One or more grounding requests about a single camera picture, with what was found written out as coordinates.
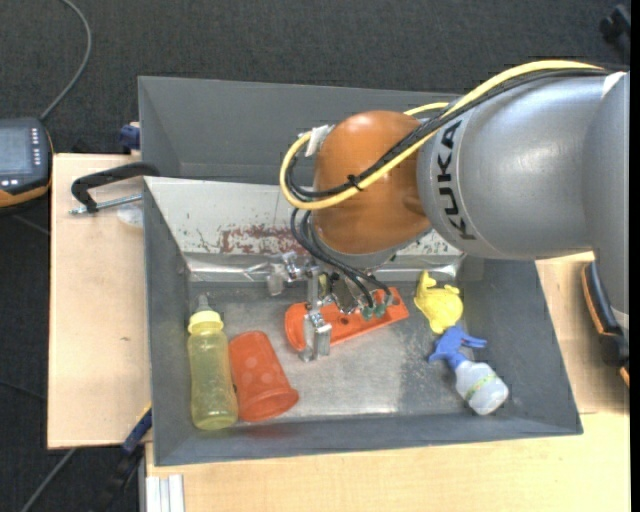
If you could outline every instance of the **dark carpet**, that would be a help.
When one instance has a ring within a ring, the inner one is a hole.
[[[94,49],[45,122],[57,152],[122,152],[139,75],[463,93],[539,58],[630,63],[625,36],[598,30],[608,0],[75,3]],[[82,59],[82,24],[58,0],[0,0],[0,26],[0,119],[38,116]],[[19,511],[64,456],[46,450],[48,229],[47,199],[0,217],[0,512]],[[78,450],[32,510],[86,511],[118,456]],[[112,510],[137,498],[134,482]]]

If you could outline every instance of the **yellow cable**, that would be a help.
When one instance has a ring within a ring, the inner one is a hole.
[[[448,111],[447,115],[456,110],[464,107],[465,105],[471,103],[476,100],[483,94],[486,94],[491,89],[497,87],[501,83],[510,80],[512,78],[516,78],[518,76],[526,75],[528,73],[533,73],[536,71],[543,70],[554,70],[554,69],[602,69],[598,66],[593,66],[591,64],[584,64],[582,62],[573,62],[573,61],[563,61],[563,60],[549,60],[549,61],[539,61],[532,62],[529,64],[523,64],[521,66],[516,66],[515,68],[508,69],[507,71],[503,71],[502,73],[494,76],[493,78],[487,80],[482,83],[466,96],[464,96],[460,101],[455,103]],[[346,201],[350,197],[353,197],[358,192],[364,190],[372,183],[376,182],[380,178],[382,178],[385,174],[391,172],[398,164],[400,164],[403,160],[408,158],[411,154],[420,148],[425,142],[427,142],[431,137],[433,137],[438,130],[433,131],[425,135],[422,139],[415,142],[413,145],[405,149],[402,153],[397,155],[391,161],[387,162],[384,166],[382,166],[377,171],[373,172],[370,176],[364,178],[362,181],[358,183],[358,188],[352,187],[347,190],[344,190],[336,195],[320,199],[317,201],[305,202],[300,201],[296,197],[291,194],[286,184],[286,173],[289,168],[289,164],[294,155],[300,150],[300,148],[311,138],[311,132],[307,132],[303,134],[287,151],[284,160],[282,161],[282,166],[280,167],[280,189],[282,190],[282,194],[285,196],[287,201],[291,203],[294,207],[299,208],[301,210],[321,210],[323,208],[329,208],[331,206],[335,206],[340,204],[342,201]]]
[[[449,104],[445,101],[441,101],[438,103],[429,103],[428,105],[422,105],[421,107],[412,108],[411,110],[405,111],[405,114],[408,116],[414,116],[420,112],[424,112],[425,110],[439,110],[442,108],[446,108]]]

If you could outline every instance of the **red plastic cup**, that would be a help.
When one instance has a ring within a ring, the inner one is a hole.
[[[233,338],[229,357],[240,419],[275,418],[298,402],[298,392],[289,384],[264,332],[249,331]]]

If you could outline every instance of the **spray bottle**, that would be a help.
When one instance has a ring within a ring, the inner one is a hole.
[[[469,361],[460,347],[483,348],[487,341],[469,336],[459,327],[449,327],[437,341],[429,362],[445,359],[456,374],[456,391],[479,415],[500,407],[509,396],[509,388],[486,363]]]
[[[189,320],[187,350],[191,366],[191,417],[196,427],[218,430],[238,419],[238,403],[231,380],[229,347],[220,315],[205,295]]]

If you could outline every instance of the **electronic device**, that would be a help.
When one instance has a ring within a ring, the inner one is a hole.
[[[45,194],[50,175],[49,136],[42,123],[0,119],[0,210]]]

